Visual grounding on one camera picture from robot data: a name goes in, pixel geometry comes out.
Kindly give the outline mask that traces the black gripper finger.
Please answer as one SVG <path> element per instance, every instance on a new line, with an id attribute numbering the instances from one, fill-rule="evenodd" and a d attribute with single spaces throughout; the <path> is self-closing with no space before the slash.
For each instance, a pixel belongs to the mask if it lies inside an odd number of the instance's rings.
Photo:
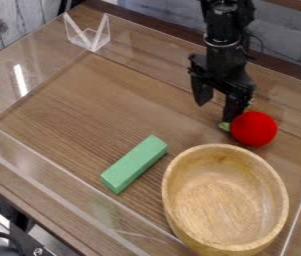
<path id="1" fill-rule="evenodd" d="M 203 78 L 193 76 L 192 90 L 197 105 L 204 106 L 213 98 L 213 88 Z"/>
<path id="2" fill-rule="evenodd" d="M 225 107 L 224 107 L 224 115 L 223 121 L 231 123 L 237 116 L 240 116 L 252 101 L 252 94 L 235 94 L 231 93 L 227 95 Z"/>

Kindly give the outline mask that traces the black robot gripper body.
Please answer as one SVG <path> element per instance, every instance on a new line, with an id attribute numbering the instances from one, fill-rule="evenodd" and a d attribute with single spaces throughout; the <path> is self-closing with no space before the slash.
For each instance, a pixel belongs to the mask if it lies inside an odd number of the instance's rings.
<path id="1" fill-rule="evenodd" d="M 248 52 L 243 45 L 209 47 L 207 54 L 192 53 L 189 61 L 191 79 L 203 78 L 225 95 L 251 93 L 253 96 L 256 84 L 245 70 Z"/>

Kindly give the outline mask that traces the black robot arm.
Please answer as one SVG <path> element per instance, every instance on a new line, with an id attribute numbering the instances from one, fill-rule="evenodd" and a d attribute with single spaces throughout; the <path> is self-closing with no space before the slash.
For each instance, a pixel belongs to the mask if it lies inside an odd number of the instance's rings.
<path id="1" fill-rule="evenodd" d="M 249 107 L 256 83 L 247 72 L 251 44 L 248 26 L 255 21 L 252 0 L 200 0 L 207 31 L 207 54 L 189 55 L 189 75 L 196 103 L 204 106 L 215 91 L 225 95 L 223 121 L 231 123 Z"/>

